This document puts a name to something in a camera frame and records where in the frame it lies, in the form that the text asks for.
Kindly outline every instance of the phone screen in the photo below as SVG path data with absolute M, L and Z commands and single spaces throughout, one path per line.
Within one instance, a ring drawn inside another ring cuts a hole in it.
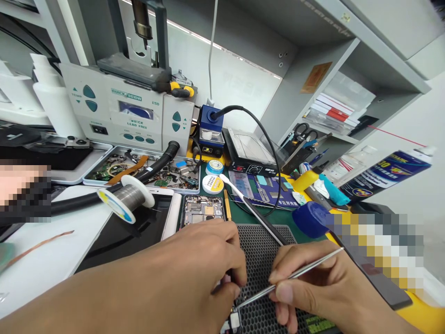
M 75 273 L 133 255 L 161 241 L 172 196 L 153 194 L 153 197 L 153 208 L 140 206 L 133 211 L 134 224 L 113 213 Z

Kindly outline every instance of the metal pry tool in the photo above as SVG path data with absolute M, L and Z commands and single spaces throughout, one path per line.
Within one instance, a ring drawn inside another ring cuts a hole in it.
M 225 184 L 228 184 L 232 187 L 233 191 L 238 195 L 239 198 L 243 201 L 243 203 L 247 206 L 247 208 L 253 213 L 253 215 L 259 220 L 261 225 L 264 226 L 267 232 L 277 241 L 280 246 L 288 245 L 286 239 L 278 232 L 278 230 L 271 224 L 269 221 L 250 203 L 247 199 L 244 198 L 242 192 L 240 192 L 225 176 L 224 174 L 219 174 L 219 177 L 223 180 Z
M 314 269 L 315 267 L 317 267 L 318 265 L 322 264 L 324 261 L 326 261 L 328 258 L 333 257 L 334 255 L 336 255 L 337 253 L 341 252 L 344 248 L 341 247 L 335 251 L 333 251 L 332 253 L 322 257 L 321 259 L 314 261 L 306 266 L 304 266 L 303 268 L 298 269 L 297 271 L 293 272 L 287 279 L 293 279 L 293 278 L 297 278 L 300 277 L 301 275 L 303 275 L 304 273 Z M 276 289 L 276 285 L 271 285 L 270 287 L 258 292 L 256 295 L 250 297 L 249 299 L 246 299 L 245 301 L 243 301 L 241 304 L 239 304 L 233 311 L 238 311 L 240 308 L 242 308 L 243 306 L 246 306 L 258 299 L 260 299 L 261 297 L 268 295 L 269 293 L 271 293 L 272 291 L 274 291 Z

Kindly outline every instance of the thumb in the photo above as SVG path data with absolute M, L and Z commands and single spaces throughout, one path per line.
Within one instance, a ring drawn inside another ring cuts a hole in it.
M 224 283 L 212 297 L 212 315 L 214 319 L 223 325 L 230 315 L 233 301 L 240 295 L 241 289 L 233 282 Z
M 326 302 L 329 302 L 326 287 L 312 285 L 298 279 L 278 283 L 275 294 L 280 302 L 314 315 L 321 315 L 323 313 L 321 308 L 326 308 Z

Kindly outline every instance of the scissors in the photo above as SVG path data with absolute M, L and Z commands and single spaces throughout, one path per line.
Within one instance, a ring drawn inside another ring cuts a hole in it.
M 303 130 L 303 132 L 298 132 L 298 129 L 301 128 L 301 126 L 304 126 L 305 129 Z M 294 133 L 297 136 L 297 140 L 293 141 L 292 144 L 294 145 L 298 145 L 298 143 L 302 142 L 304 139 L 306 139 L 307 141 L 309 141 L 309 136 L 314 133 L 315 137 L 312 138 L 311 140 L 315 140 L 318 138 L 318 132 L 315 130 L 311 130 L 311 128 L 309 127 L 308 123 L 300 123 L 297 124 L 297 126 L 294 129 Z
M 290 276 L 287 279 L 293 279 L 293 278 L 297 278 L 300 277 L 301 275 L 303 275 L 304 273 L 307 273 L 308 271 L 314 269 L 315 267 L 317 267 L 318 265 L 322 264 L 324 261 L 326 261 L 328 258 L 333 257 L 334 255 L 336 255 L 337 253 L 341 252 L 342 250 L 344 250 L 343 247 L 333 251 L 332 253 L 326 255 L 325 257 L 322 257 L 319 260 L 316 260 L 306 266 L 304 266 L 303 268 L 298 269 L 297 271 L 293 272 L 290 274 Z M 261 297 L 268 295 L 269 293 L 271 293 L 272 291 L 274 291 L 276 289 L 276 284 L 269 286 L 268 288 L 265 288 L 264 290 L 258 292 L 256 295 L 246 299 L 245 301 L 243 301 L 241 304 L 239 304 L 237 307 L 234 308 L 234 312 L 239 310 L 240 308 L 260 299 Z

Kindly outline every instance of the hand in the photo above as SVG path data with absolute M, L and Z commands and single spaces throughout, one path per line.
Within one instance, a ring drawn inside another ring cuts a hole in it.
M 295 308 L 335 323 L 343 333 L 420 333 L 399 317 L 380 297 L 368 279 L 342 251 L 298 279 L 287 280 L 295 270 L 338 249 L 329 240 L 281 247 L 269 281 L 277 289 L 277 321 L 297 332 Z
M 212 294 L 226 271 L 235 283 Z M 219 333 L 247 282 L 233 222 L 208 220 L 84 270 L 0 321 L 0 333 Z

